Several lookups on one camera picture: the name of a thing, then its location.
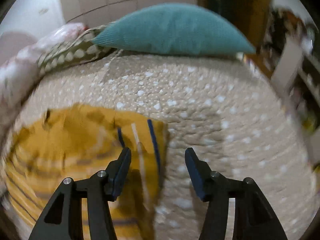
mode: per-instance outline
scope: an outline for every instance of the metal screw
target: metal screw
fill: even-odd
[[[98,171],[98,173],[97,173],[97,175],[98,175],[98,177],[104,177],[104,176],[106,176],[106,172],[105,171]]]
[[[64,184],[69,184],[69,183],[71,183],[71,178],[65,178],[64,180],[63,180],[63,183]]]
[[[245,178],[244,180],[246,183],[248,184],[253,184],[254,183],[254,180],[252,178]]]
[[[217,171],[212,171],[212,172],[210,173],[210,175],[211,175],[211,177],[213,177],[213,178],[217,178],[217,177],[220,176],[220,173],[217,172]]]

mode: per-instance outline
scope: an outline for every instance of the yellow cloth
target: yellow cloth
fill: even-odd
[[[132,152],[128,181],[118,200],[109,202],[116,235],[153,239],[166,131],[163,122],[133,112],[79,104],[48,110],[42,120],[14,135],[6,161],[10,201],[33,227],[64,178],[89,178],[117,159],[126,146]],[[84,239],[90,239],[86,199],[82,210]]]

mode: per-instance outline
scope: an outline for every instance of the beige bedspread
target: beige bedspread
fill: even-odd
[[[268,82],[238,61],[122,52],[44,77],[15,129],[48,108],[76,102],[131,110],[169,123],[166,179],[156,208],[157,239],[198,239],[206,204],[184,164],[184,151],[226,177],[252,177],[295,240],[319,208],[307,152]],[[229,218],[232,221],[234,202]],[[226,239],[232,238],[230,222]]]

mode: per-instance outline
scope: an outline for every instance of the green pillow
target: green pillow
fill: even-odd
[[[255,48],[230,22],[207,9],[164,3],[110,23],[93,43],[156,54],[231,55]]]

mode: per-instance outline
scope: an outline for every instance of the green polka dot fabric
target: green polka dot fabric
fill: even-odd
[[[44,53],[38,60],[41,75],[73,65],[87,63],[105,57],[111,48],[92,43],[105,29],[105,25],[86,30],[75,41],[63,42]]]

